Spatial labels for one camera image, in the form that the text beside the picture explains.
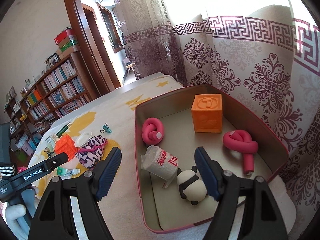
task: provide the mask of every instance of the screw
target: screw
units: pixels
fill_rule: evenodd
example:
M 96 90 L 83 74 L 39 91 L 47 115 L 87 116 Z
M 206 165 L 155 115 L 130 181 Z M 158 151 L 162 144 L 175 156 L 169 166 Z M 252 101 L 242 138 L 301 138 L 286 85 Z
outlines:
M 225 176 L 227 176 L 227 177 L 231 177 L 231 176 L 232 176 L 232 172 L 231 172 L 231 171 L 228 171 L 228 170 L 225 170 L 225 171 L 223 172 L 223 174 L 224 174 Z
M 92 171 L 85 171 L 83 174 L 85 177 L 91 177 L 92 176 Z
M 54 176 L 54 177 L 52 178 L 52 182 L 58 182 L 59 179 L 60 179 L 59 176 Z
M 256 177 L 256 180 L 257 182 L 260 182 L 260 183 L 264 182 L 264 178 L 261 176 Z

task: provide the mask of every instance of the small bottle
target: small bottle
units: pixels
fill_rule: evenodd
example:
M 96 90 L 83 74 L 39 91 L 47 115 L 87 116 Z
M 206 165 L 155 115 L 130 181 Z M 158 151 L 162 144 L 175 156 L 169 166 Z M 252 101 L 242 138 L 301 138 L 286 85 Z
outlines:
M 81 172 L 80 169 L 67 170 L 67 169 L 62 168 L 62 167 L 58 167 L 58 169 L 57 169 L 57 175 L 59 175 L 59 176 L 77 175 L 77 174 L 79 174 L 80 172 Z

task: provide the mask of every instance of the blue gripper pad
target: blue gripper pad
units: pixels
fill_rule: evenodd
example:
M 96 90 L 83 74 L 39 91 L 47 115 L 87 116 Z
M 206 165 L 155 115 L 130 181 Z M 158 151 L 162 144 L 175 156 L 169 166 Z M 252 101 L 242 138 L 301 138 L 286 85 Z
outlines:
M 195 163 L 208 194 L 219 201 L 224 193 L 223 169 L 217 161 L 210 159 L 203 147 L 195 150 Z
M 121 158 L 121 150 L 117 147 L 113 147 L 109 155 L 105 159 L 105 161 L 108 161 L 108 164 L 106 165 L 99 179 L 99 186 L 96 193 L 97 201 L 100 201 L 104 196 L 108 194 L 112 181 L 115 178 L 120 166 Z

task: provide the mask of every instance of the wooden bookshelf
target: wooden bookshelf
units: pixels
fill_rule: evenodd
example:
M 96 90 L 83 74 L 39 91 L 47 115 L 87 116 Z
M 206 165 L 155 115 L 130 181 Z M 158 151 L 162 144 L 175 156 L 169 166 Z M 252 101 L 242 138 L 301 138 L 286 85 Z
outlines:
M 76 73 L 72 76 L 70 76 L 69 78 L 67 78 L 66 80 L 64 80 L 63 82 L 61 82 L 60 84 L 58 84 L 56 87 L 54 87 L 53 89 L 51 89 L 49 92 L 46 92 L 44 87 L 42 86 L 41 82 L 45 82 L 45 78 L 47 78 L 50 74 L 53 73 L 53 71 L 57 70 L 59 66 L 61 66 L 62 64 L 64 64 L 65 62 L 67 62 L 67 60 L 69 60 L 71 66 L 76 70 Z M 20 101 L 21 107 L 24 110 L 24 112 L 26 113 L 26 115 L 28 116 L 30 122 L 32 124 L 35 124 L 36 122 L 41 121 L 45 116 L 49 115 L 50 113 L 53 114 L 53 116 L 55 117 L 55 120 L 59 119 L 58 114 L 56 113 L 56 111 L 67 105 L 68 103 L 72 102 L 73 100 L 86 95 L 87 98 L 89 99 L 89 101 L 92 101 L 94 99 L 97 98 L 97 94 L 96 94 L 96 88 L 94 87 L 94 84 L 92 82 L 91 77 L 88 75 L 88 70 L 87 67 L 82 59 L 81 53 L 80 51 L 76 51 L 74 53 L 71 53 L 70 55 L 68 55 L 67 57 L 65 57 L 64 59 L 60 60 L 57 64 L 55 64 L 53 67 L 51 67 L 32 87 L 31 89 L 25 94 L 25 96 L 22 98 L 22 100 Z M 60 90 L 60 88 L 69 83 L 72 83 L 73 79 L 78 78 L 79 81 L 82 84 L 82 87 L 84 89 L 83 92 L 78 93 L 76 92 L 76 95 L 73 96 L 72 98 L 69 99 L 65 99 L 65 101 L 61 104 L 59 104 L 58 106 L 54 106 L 50 100 L 49 97 L 50 95 L 57 91 Z M 33 92 L 34 90 L 37 90 L 39 95 L 40 95 L 40 99 L 38 99 L 37 102 L 35 102 L 34 104 L 32 104 L 31 106 L 28 106 L 28 104 L 26 103 L 26 100 L 28 100 L 28 96 L 31 94 L 31 92 Z M 42 116 L 40 116 L 39 119 L 34 119 L 32 114 L 31 114 L 31 110 L 33 110 L 35 107 L 37 107 L 41 102 L 44 102 L 48 108 L 49 111 L 45 114 L 43 114 Z M 47 131 L 50 127 L 46 126 L 46 128 L 44 129 L 44 131 Z
M 8 106 L 5 109 L 6 113 L 8 114 L 10 118 L 10 122 L 16 127 L 16 130 L 10 135 L 11 138 L 15 138 L 17 141 L 19 140 L 20 136 L 26 132 L 29 138 L 32 139 L 33 143 L 36 145 L 36 141 L 34 140 L 29 128 L 28 128 L 28 122 L 29 119 L 26 118 L 23 121 L 20 120 L 22 116 L 22 110 L 21 108 L 15 112 L 13 110 L 14 105 L 16 104 L 16 99 L 11 98 L 10 101 L 8 102 Z

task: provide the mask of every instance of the sheer curtain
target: sheer curtain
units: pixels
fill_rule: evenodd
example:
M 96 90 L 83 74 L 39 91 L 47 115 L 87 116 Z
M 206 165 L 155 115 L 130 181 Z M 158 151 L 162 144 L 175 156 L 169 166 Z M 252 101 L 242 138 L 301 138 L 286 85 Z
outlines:
M 300 0 L 115 0 L 136 77 L 209 83 L 259 116 L 289 150 L 280 176 L 298 239 L 320 200 L 319 29 Z

